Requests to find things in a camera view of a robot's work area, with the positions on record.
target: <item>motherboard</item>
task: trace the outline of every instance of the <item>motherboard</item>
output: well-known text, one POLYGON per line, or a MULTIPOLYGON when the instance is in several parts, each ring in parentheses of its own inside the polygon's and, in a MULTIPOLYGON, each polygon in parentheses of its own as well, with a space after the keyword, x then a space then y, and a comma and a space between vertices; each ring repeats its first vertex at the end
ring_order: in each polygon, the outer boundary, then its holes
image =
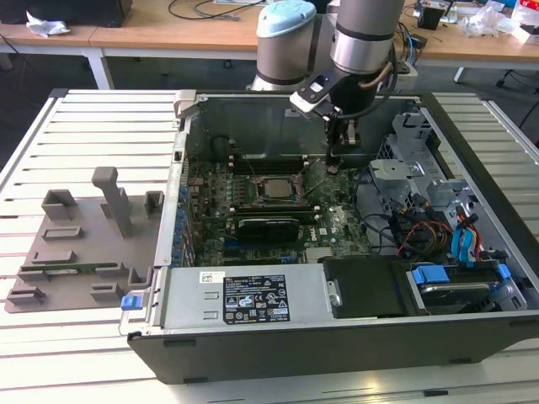
MULTIPOLYGON (((371 251, 351 203, 357 169, 330 174, 322 159, 304 157, 228 164, 194 159, 188 172, 189 235, 175 236, 178 266, 316 263, 371 251)), ((177 221, 185 223, 185 215, 177 221)))

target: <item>circuit board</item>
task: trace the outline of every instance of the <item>circuit board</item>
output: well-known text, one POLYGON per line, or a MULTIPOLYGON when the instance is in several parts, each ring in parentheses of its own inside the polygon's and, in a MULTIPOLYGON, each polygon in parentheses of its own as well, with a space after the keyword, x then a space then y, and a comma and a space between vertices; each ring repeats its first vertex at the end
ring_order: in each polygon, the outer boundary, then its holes
POLYGON ((199 229, 194 266, 315 263, 370 254, 351 204, 357 170, 331 175, 320 159, 304 162, 293 174, 259 170, 249 167, 247 175, 220 163, 191 165, 190 219, 199 229), (261 221, 282 228, 265 234, 261 221), (256 227, 248 233, 247 225, 256 227))

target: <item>power supply label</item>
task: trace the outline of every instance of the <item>power supply label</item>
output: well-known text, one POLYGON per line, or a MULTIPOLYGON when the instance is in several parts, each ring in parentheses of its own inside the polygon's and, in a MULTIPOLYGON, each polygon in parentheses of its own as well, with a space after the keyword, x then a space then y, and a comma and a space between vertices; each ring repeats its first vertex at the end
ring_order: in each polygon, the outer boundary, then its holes
POLYGON ((223 304, 226 324, 290 321, 285 275, 225 278, 223 304))

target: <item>white slatted platform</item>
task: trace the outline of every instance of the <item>white slatted platform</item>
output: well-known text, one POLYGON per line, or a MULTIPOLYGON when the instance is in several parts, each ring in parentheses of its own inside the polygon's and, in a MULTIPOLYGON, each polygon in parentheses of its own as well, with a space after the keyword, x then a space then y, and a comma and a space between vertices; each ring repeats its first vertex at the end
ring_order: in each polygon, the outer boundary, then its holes
MULTIPOLYGON (((539 340, 520 343, 474 365, 168 386, 155 379, 118 335, 120 309, 16 315, 4 311, 5 297, 39 228, 40 202, 48 188, 71 189, 76 196, 94 195, 92 170, 106 164, 119 168, 119 181, 128 194, 164 190, 174 136, 168 120, 172 101, 173 92, 164 91, 71 91, 64 99, 47 103, 0 174, 2 404, 133 400, 167 404, 507 403, 539 397, 539 340), (112 112, 122 114, 114 122, 96 120, 99 114, 112 112), (149 121, 131 121, 131 115, 126 115, 143 112, 149 121), (82 121, 59 122, 58 114, 75 114, 82 121), (450 395, 425 399, 422 391, 432 389, 448 389, 450 395)), ((455 107, 451 113, 458 111, 455 107)), ((526 197, 515 192, 517 199, 526 197)))
MULTIPOLYGON (((495 104, 484 102, 475 94, 461 94, 459 97, 439 94, 437 98, 488 173, 539 240, 537 149, 495 104)), ((453 175, 462 178, 448 150, 449 146, 442 140, 441 155, 448 162, 453 175)))

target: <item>blue tab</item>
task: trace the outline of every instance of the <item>blue tab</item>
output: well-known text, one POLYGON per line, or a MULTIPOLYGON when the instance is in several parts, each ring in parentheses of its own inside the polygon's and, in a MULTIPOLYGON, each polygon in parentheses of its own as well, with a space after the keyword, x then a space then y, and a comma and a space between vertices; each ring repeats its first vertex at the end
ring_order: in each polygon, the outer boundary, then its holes
POLYGON ((121 310, 142 310, 142 296, 124 296, 121 298, 121 310))
POLYGON ((461 263, 466 263, 466 266, 471 268, 473 267, 472 261, 470 261, 470 247, 473 242, 473 233, 466 229, 464 231, 464 239, 462 240, 461 252, 459 254, 459 261, 461 263))
POLYGON ((503 280, 509 279, 511 277, 511 271, 509 271, 509 268, 507 268, 507 265, 505 265, 504 263, 498 265, 498 272, 503 280))
POLYGON ((446 269, 441 265, 424 265, 412 271, 416 284, 446 284, 449 282, 446 269))
POLYGON ((458 250, 461 246, 461 235, 462 230, 455 229, 455 232, 453 233, 453 239, 451 240, 451 255, 453 256, 453 258, 458 258, 458 250))
POLYGON ((412 271, 412 276, 414 277, 416 284, 424 284, 424 276, 419 269, 414 269, 412 271))

